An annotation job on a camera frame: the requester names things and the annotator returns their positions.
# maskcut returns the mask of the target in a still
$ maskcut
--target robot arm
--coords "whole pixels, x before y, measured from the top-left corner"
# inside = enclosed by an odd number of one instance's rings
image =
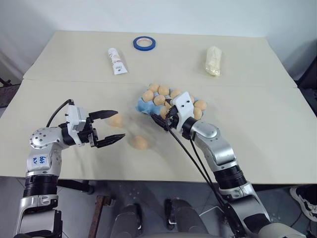
[[[175,128],[191,139],[204,153],[205,159],[219,185],[225,202],[223,210],[236,237],[305,237],[284,224],[271,224],[268,213],[241,171],[230,144],[219,128],[193,117],[193,104],[188,92],[170,101],[172,108],[166,120],[152,114],[154,121],[165,130]]]
[[[27,173],[23,198],[14,235],[59,238],[62,232],[61,212],[58,205],[57,181],[61,169],[61,151],[71,145],[89,143],[91,147],[111,145],[125,136],[118,134],[98,140],[92,123],[116,114],[116,111],[98,111],[87,114],[70,104],[66,123],[58,127],[44,127],[30,137],[31,152],[27,159]]]

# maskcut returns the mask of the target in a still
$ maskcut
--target tape roll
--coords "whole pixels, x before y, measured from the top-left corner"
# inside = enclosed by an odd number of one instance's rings
[[[147,41],[151,45],[149,45],[149,46],[141,46],[139,44],[141,41]],[[140,50],[140,51],[150,51],[150,50],[152,50],[155,47],[155,44],[156,44],[155,40],[152,37],[149,37],[149,36],[139,36],[139,37],[135,38],[134,41],[133,41],[134,48],[136,48],[137,50]]]

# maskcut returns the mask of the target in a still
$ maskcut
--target brown egg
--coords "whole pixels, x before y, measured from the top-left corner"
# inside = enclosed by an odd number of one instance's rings
[[[159,114],[165,120],[168,109],[164,106],[160,108]]]
[[[167,101],[165,101],[164,105],[168,110],[172,107]]]
[[[202,118],[202,116],[203,116],[202,110],[201,110],[200,108],[194,107],[194,118],[195,118],[196,120],[199,120],[199,119]]]
[[[153,102],[156,106],[163,105],[165,103],[165,97],[163,95],[157,95]]]
[[[175,98],[180,94],[180,90],[179,89],[175,89],[173,90],[173,92],[170,93],[170,97],[171,98]]]
[[[151,90],[147,90],[144,92],[142,99],[144,102],[149,102],[154,99],[154,93]]]
[[[195,98],[192,95],[190,95],[190,99],[192,100],[192,103],[195,102]]]
[[[111,126],[122,127],[122,116],[120,114],[113,115],[109,118]]]
[[[132,142],[134,147],[138,150],[146,150],[149,147],[148,141],[140,135],[136,135]]]
[[[161,86],[161,87],[159,87],[159,88],[158,88],[158,93],[159,93],[160,95],[163,95],[163,96],[169,95],[169,87],[167,87],[167,86]]]
[[[207,103],[203,100],[198,100],[197,102],[194,103],[194,106],[196,108],[200,108],[203,111],[203,110],[206,110]]]
[[[151,83],[148,89],[155,93],[159,90],[159,85],[157,83]]]

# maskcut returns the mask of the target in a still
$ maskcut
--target table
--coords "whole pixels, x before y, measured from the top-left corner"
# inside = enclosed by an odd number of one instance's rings
[[[88,112],[113,109],[122,114],[124,128],[95,121],[100,138],[127,135],[101,149],[86,145],[64,150],[61,179],[203,181],[176,141],[148,115],[134,110],[146,86],[158,82],[208,102],[203,120],[220,128],[252,183],[317,182],[316,117],[264,39],[150,34],[157,47],[139,52],[131,46],[131,39],[139,35],[57,32],[53,36],[0,119],[0,175],[24,176],[30,134],[72,98]],[[218,78],[197,65],[203,48],[210,45],[224,51]],[[120,50],[129,73],[112,75],[106,56],[110,47]],[[124,97],[119,97],[119,90]],[[52,125],[64,121],[61,112]],[[136,134],[149,139],[149,150],[131,146]]]

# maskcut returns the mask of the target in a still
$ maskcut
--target blue tape roll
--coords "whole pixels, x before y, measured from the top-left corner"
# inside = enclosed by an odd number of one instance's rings
[[[138,45],[138,41],[141,41],[141,40],[151,41],[152,44],[150,46],[146,46],[146,47],[140,46],[140,45]],[[140,50],[140,51],[150,51],[155,47],[155,44],[156,44],[155,40],[149,36],[139,36],[139,37],[135,38],[133,41],[134,48],[136,48],[137,50]]]

